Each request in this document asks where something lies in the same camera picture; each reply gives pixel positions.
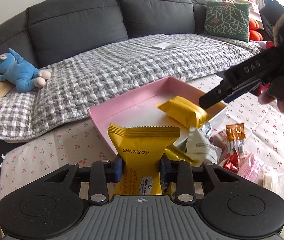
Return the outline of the pink snack package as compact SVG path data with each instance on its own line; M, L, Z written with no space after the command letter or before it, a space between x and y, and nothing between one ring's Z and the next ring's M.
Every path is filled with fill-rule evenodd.
M238 175L251 182L256 182L264 166L264 162L257 155L248 153L240 163Z

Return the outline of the blue plush toy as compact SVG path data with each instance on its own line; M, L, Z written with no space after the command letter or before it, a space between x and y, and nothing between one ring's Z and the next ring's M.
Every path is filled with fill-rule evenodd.
M43 88L52 76L51 69L38 69L20 54L9 48L8 53L0 55L0 81L9 81L19 93Z

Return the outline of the green leaf pattern cushion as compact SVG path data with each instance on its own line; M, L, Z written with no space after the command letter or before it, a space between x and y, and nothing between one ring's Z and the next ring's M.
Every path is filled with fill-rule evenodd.
M204 33L248 42L249 11L248 3L208 1Z

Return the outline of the small silver snack packet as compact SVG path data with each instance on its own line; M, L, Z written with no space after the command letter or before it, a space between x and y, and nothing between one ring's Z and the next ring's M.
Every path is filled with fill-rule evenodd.
M199 127L198 130L203 136L206 137L206 139L209 140L212 137L213 127L209 121L206 121L205 123L203 123L202 126Z

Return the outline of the yellow snack bag blue label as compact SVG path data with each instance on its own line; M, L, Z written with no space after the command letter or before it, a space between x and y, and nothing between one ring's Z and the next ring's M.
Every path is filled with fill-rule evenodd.
M192 166L196 166L199 163L198 159L192 159L182 152L179 148L174 145L167 146L164 150L165 155L169 160L173 161L186 161Z

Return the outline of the yellow snack bag with code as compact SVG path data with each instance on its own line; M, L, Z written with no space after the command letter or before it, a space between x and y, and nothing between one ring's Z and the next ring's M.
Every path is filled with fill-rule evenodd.
M159 164L165 148L180 137L174 126L140 126L124 128L110 124L108 135L125 162L121 180L114 194L158 195L162 193Z

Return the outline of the white grey snack bag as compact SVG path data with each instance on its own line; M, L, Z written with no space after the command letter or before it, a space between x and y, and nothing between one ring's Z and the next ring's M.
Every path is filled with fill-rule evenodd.
M189 136L174 145L197 167L205 163L218 164L222 153L222 149L214 146L196 127L190 127Z

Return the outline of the red plastic chair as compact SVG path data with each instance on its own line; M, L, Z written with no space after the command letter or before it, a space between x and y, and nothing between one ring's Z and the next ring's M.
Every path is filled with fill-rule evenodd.
M266 42L264 43L264 45L265 45L265 49L269 49L269 48L275 46L272 41L266 41ZM260 96L262 93L264 93L264 92L269 88L269 85L270 85L270 83L261 84L261 85L259 86L259 89L258 89L258 96Z

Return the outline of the pink cardboard box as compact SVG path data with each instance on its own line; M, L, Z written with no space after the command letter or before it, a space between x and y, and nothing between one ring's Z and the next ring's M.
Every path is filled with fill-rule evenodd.
M191 83L166 77L91 107L88 113L102 139L114 154L118 152L107 133L110 124L121 127L178 126L181 130L180 137L174 145L184 148L189 130L157 106L175 96L181 96L197 105L204 94Z

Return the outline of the white tissue packet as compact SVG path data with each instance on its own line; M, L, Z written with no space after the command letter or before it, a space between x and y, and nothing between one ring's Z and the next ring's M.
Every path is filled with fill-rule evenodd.
M152 45L151 48L157 49L157 50L167 50L171 48L176 48L178 44L175 43L168 43L168 42L162 42L159 44Z

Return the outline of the cherry pattern tablecloth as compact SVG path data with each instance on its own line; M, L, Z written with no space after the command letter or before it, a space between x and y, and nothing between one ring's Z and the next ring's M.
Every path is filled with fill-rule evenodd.
M284 199L284 115L275 104L260 105L256 96L245 94L233 101L224 124L244 122L244 148L264 161L264 168L278 174L276 193ZM1 168L1 197L70 162L82 167L113 159L89 119L55 129L10 151Z

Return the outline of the golden yellow snack bag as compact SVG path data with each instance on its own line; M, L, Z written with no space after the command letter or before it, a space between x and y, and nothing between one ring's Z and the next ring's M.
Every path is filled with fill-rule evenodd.
M186 128L191 126L200 128L213 117L198 105L181 96L175 96L165 103L156 104L156 107Z

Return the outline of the orange foil snack packet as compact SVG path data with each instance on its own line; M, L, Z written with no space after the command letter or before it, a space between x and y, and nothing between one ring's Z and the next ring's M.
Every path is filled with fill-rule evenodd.
M244 123L226 125L226 140L230 160L239 161L239 156L243 153L245 140Z

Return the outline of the red candy wrapper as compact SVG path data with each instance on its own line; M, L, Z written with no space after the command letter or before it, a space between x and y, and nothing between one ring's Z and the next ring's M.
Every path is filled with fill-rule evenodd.
M239 172L239 154L237 151L229 152L222 161L222 167L233 172Z

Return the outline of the dark grey sofa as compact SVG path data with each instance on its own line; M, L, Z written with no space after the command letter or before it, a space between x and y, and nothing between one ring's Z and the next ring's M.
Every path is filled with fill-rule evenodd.
M0 54L11 48L36 68L50 69L53 63L133 38L206 35L208 1L212 0L46 0L0 25ZM89 115L77 121L87 119ZM5 156L32 140L0 140L0 178Z

